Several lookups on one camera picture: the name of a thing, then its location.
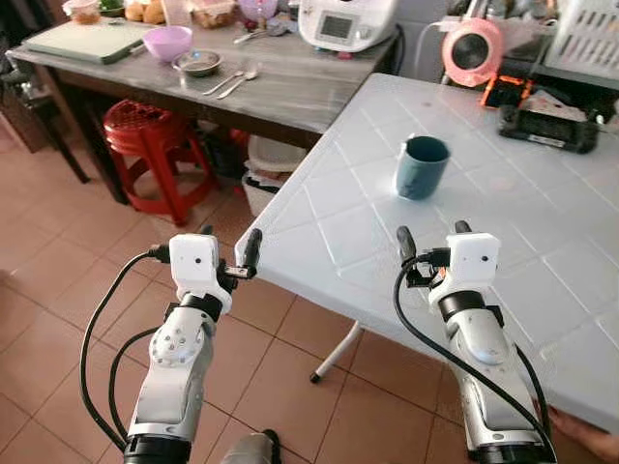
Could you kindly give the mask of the teal cup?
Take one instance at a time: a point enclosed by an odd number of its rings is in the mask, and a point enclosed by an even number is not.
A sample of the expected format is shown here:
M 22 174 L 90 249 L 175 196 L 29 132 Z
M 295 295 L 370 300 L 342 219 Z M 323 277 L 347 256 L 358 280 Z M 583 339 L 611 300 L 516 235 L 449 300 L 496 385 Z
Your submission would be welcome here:
M 442 140 L 428 135 L 412 135 L 402 143 L 395 189 L 398 197 L 410 200 L 429 198 L 437 190 L 450 164 L 451 151 Z

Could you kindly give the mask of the white plastic folding table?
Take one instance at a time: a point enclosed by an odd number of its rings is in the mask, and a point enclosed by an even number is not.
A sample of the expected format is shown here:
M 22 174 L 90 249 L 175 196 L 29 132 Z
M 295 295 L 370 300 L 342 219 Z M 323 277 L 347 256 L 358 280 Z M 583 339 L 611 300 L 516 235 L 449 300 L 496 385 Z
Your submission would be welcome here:
M 398 197 L 402 143 L 451 151 L 429 198 Z M 376 73 L 253 221 L 259 277 L 399 344 L 397 229 L 442 247 L 457 220 L 501 242 L 486 299 L 535 367 L 549 405 L 619 432 L 619 138 L 587 155 L 498 133 L 477 93 Z

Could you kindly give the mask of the white plastic bucket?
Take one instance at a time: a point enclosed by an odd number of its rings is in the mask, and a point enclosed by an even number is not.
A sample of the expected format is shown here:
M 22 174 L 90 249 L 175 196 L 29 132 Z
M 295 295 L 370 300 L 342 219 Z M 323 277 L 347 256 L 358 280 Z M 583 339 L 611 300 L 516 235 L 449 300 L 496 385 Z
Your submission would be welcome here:
M 300 147 L 257 135 L 249 137 L 242 187 L 254 217 L 260 216 L 306 155 L 307 150 Z

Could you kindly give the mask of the red plastic stool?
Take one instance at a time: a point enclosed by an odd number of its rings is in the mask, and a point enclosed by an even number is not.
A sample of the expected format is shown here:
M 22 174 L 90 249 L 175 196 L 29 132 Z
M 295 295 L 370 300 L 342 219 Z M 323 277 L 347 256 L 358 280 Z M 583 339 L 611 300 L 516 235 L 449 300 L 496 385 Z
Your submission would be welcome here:
M 189 224 L 190 208 L 202 203 L 217 185 L 207 152 L 192 120 L 172 111 L 137 101 L 120 101 L 104 114 L 107 151 L 118 169 L 120 189 L 137 211 L 167 214 L 174 225 Z M 180 191 L 178 163 L 203 171 L 203 178 L 187 193 Z M 143 198 L 135 183 L 151 174 L 160 189 L 156 198 Z

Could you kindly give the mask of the black box device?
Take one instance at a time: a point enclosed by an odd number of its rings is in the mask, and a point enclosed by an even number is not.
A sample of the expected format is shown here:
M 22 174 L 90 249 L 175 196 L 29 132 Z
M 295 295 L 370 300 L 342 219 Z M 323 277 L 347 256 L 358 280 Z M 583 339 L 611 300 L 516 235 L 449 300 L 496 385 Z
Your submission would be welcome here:
M 520 104 L 499 107 L 498 133 L 514 140 L 543 143 L 553 149 L 588 154 L 600 141 L 597 111 L 571 106 L 545 90 Z

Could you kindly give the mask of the orange and black device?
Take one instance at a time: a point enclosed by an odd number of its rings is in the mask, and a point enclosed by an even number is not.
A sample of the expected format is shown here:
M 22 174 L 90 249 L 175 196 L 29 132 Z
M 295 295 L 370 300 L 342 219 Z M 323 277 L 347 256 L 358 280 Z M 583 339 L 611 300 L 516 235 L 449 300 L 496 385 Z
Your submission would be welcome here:
M 493 76 L 484 88 L 481 105 L 486 109 L 500 109 L 501 106 L 521 106 L 532 93 L 531 78 L 520 78 L 498 74 Z

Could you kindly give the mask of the metal spoon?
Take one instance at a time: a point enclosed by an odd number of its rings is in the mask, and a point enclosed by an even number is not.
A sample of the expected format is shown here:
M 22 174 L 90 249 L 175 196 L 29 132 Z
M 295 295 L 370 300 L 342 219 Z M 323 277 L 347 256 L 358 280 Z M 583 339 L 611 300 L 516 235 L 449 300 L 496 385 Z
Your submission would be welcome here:
M 204 92 L 200 94 L 202 94 L 202 96 L 212 96 L 212 94 L 224 88 L 225 85 L 229 83 L 229 81 L 235 80 L 238 78 L 243 78 L 244 75 L 245 75 L 245 71 L 236 71 L 235 73 L 232 73 L 231 75 L 226 76 L 225 79 L 220 81 L 220 83 L 218 83 L 217 85 L 214 85 L 214 87 L 212 87 L 211 89 L 204 90 Z
M 233 83 L 231 83 L 228 88 L 225 88 L 224 90 L 221 90 L 220 93 L 217 93 L 217 95 L 214 98 L 216 99 L 228 98 L 230 94 L 234 92 L 234 90 L 240 87 L 240 85 L 247 83 L 247 81 L 256 79 L 256 77 L 260 75 L 260 71 L 261 71 L 261 65 L 252 66 L 247 71 L 244 71 L 244 73 L 240 75 L 238 79 L 233 81 Z

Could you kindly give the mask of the grey topped wooden table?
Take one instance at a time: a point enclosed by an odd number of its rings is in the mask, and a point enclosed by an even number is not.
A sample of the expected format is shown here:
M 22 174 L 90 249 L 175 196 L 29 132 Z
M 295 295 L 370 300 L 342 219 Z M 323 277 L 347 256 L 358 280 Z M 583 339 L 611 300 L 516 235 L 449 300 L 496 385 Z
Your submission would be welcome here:
M 102 97 L 133 99 L 192 119 L 239 129 L 288 145 L 310 149 L 344 110 L 349 99 L 372 73 L 387 71 L 394 61 L 397 40 L 372 45 L 352 58 L 319 52 L 297 34 L 259 37 L 235 43 L 235 28 L 198 30 L 194 48 L 221 55 L 220 73 L 189 78 L 141 50 L 111 65 L 78 61 L 40 53 L 25 45 L 10 49 L 8 57 L 27 63 L 47 85 L 68 124 L 83 137 L 90 160 L 98 169 L 110 197 L 128 202 L 120 189 L 102 132 Z M 261 65 L 260 75 L 234 90 L 228 98 L 214 98 L 224 88 L 202 96 L 236 71 Z

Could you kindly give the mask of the small metal bowl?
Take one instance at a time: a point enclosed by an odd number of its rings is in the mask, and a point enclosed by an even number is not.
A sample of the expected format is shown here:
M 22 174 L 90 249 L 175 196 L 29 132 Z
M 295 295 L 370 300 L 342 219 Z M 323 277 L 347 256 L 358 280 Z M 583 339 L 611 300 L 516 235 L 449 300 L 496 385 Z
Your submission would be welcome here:
M 173 59 L 171 65 L 186 78 L 205 78 L 217 74 L 222 58 L 212 50 L 187 50 Z

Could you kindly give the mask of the pink round fan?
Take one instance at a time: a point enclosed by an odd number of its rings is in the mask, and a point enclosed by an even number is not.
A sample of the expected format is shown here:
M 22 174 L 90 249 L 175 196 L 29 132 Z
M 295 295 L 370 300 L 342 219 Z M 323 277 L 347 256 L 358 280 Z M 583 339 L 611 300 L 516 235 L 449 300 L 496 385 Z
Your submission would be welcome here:
M 500 28 L 489 19 L 467 17 L 445 36 L 445 74 L 463 87 L 478 87 L 498 75 L 504 54 Z

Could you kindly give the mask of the grey robot leg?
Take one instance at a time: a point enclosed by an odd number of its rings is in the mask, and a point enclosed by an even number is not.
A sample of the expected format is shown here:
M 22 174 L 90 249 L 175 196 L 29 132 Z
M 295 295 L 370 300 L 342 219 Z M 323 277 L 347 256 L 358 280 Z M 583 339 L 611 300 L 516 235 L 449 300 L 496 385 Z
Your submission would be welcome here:
M 222 456 L 220 464 L 282 464 L 279 434 L 265 429 L 240 438 Z

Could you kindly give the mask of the large purple bowl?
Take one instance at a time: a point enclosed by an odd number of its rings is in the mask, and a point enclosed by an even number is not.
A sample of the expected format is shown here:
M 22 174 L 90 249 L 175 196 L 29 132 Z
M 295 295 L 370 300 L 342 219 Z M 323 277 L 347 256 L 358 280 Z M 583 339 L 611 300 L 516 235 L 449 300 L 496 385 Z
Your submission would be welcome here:
M 161 63 L 171 63 L 181 54 L 193 48 L 193 31 L 187 26 L 163 26 L 151 28 L 142 36 L 149 52 Z

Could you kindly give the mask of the clear food container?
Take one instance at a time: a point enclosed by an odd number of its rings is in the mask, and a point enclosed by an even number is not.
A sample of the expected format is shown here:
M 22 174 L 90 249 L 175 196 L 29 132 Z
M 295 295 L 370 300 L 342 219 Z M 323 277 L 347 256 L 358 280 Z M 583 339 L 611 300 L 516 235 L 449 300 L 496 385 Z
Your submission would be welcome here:
M 236 0 L 189 0 L 189 10 L 202 28 L 228 27 L 236 21 Z

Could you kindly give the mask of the white plastic basket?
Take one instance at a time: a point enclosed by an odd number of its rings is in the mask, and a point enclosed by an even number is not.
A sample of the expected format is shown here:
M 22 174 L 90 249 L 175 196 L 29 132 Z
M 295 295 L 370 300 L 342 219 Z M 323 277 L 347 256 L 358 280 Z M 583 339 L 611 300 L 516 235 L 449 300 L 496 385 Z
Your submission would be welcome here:
M 556 0 L 560 14 L 541 66 L 619 83 L 619 0 Z

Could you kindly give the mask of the green cutting board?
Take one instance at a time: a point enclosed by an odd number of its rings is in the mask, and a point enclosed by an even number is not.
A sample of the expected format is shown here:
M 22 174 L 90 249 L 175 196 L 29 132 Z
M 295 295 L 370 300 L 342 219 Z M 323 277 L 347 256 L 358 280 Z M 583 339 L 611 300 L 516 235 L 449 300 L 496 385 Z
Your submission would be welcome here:
M 22 45 L 53 56 L 111 65 L 142 45 L 143 35 L 150 30 L 150 25 L 124 18 L 105 17 L 93 25 L 70 21 L 28 37 Z

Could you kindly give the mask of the white kitchen appliance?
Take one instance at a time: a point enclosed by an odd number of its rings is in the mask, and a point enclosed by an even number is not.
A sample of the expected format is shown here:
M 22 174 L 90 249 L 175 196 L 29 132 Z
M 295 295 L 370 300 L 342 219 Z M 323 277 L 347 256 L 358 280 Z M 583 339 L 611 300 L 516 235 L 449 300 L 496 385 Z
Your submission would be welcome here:
M 398 0 L 298 0 L 305 43 L 337 52 L 363 52 L 394 32 Z

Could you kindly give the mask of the small purple bowl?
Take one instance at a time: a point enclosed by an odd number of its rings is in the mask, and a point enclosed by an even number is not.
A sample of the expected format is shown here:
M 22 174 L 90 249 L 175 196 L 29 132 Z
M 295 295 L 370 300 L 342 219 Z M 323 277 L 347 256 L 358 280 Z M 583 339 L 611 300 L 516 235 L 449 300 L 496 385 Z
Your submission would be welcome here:
M 259 22 L 270 19 L 279 12 L 281 0 L 236 0 L 243 17 L 249 21 Z

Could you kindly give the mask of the brown bread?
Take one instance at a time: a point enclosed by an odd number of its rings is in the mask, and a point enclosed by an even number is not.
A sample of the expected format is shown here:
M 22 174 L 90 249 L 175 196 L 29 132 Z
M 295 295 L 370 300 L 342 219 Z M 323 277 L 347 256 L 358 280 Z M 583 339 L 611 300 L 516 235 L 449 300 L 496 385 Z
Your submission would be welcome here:
M 146 25 L 164 25 L 166 9 L 163 0 L 125 0 L 124 15 L 129 21 Z

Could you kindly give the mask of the bare person foot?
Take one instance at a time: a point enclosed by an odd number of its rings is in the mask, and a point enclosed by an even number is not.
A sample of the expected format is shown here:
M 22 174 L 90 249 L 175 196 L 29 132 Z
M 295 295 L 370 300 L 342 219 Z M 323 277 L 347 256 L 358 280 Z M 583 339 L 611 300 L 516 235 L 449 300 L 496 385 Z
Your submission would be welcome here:
M 552 420 L 554 427 L 560 429 L 565 436 L 584 445 L 606 464 L 619 464 L 618 437 L 588 421 L 570 414 L 563 414 L 554 407 L 548 408 L 548 418 Z

